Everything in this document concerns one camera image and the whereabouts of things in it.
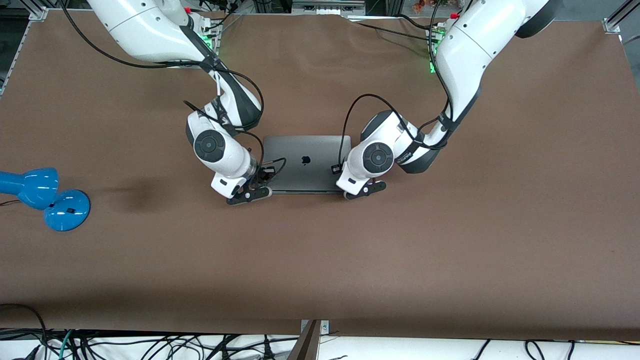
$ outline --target robotic arm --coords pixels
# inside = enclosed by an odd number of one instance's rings
[[[255,158],[233,136],[258,124],[261,105],[202,40],[210,19],[187,13],[180,0],[88,2],[127,54],[151,62],[197,61],[217,82],[218,96],[189,115],[186,134],[198,159],[216,173],[211,187],[233,198],[257,171]]]
[[[549,25],[561,6],[561,0],[476,0],[460,18],[448,20],[434,61],[450,101],[427,134],[393,111],[374,116],[336,182],[345,197],[354,199],[384,189],[381,181],[369,181],[389,171],[393,162],[408,174],[425,172],[474,105],[486,67],[513,35],[535,35]]]

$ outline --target blue lamp head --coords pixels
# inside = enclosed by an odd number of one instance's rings
[[[0,171],[0,193],[15,195],[25,205],[46,209],[56,199],[58,171],[38,168],[22,175]]]
[[[80,226],[89,215],[89,197],[80,190],[58,192],[58,171],[39,168],[24,174],[0,171],[0,193],[15,195],[25,205],[44,210],[44,222],[55,231]]]

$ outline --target white surface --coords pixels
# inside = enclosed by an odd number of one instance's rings
[[[270,336],[270,339],[287,338],[289,336]],[[92,340],[112,342],[130,342],[146,339],[159,338],[104,338]],[[200,340],[206,346],[213,347],[222,336],[201,336]],[[243,335],[232,341],[229,347],[243,347],[252,343],[263,341],[262,335]],[[56,347],[59,341],[52,341]],[[292,349],[295,341],[285,341],[272,343],[271,349],[274,354],[288,352]],[[352,337],[331,337],[321,338],[318,360],[332,360],[346,355],[346,360],[470,360],[473,359],[484,340],[446,340],[446,339],[411,339],[411,338],[352,338]],[[0,360],[13,360],[23,358],[38,345],[37,340],[13,340],[0,341]],[[565,360],[568,355],[569,343],[551,343],[539,341],[538,345],[544,353],[546,360]],[[150,344],[138,345],[97,345],[94,350],[108,360],[140,360],[147,351]],[[168,347],[155,356],[154,360],[166,359]],[[531,352],[538,356],[534,347]],[[49,359],[57,359],[51,352]],[[42,359],[42,349],[38,353],[37,359]],[[241,352],[233,359],[255,359],[258,352]],[[197,360],[198,356],[193,350],[181,349],[173,357],[174,360]],[[220,360],[221,354],[217,354],[214,360]],[[527,360],[529,357],[524,350],[523,341],[501,341],[492,340],[485,349],[481,360]],[[640,359],[640,346],[633,345],[609,345],[576,343],[572,360],[631,360]]]

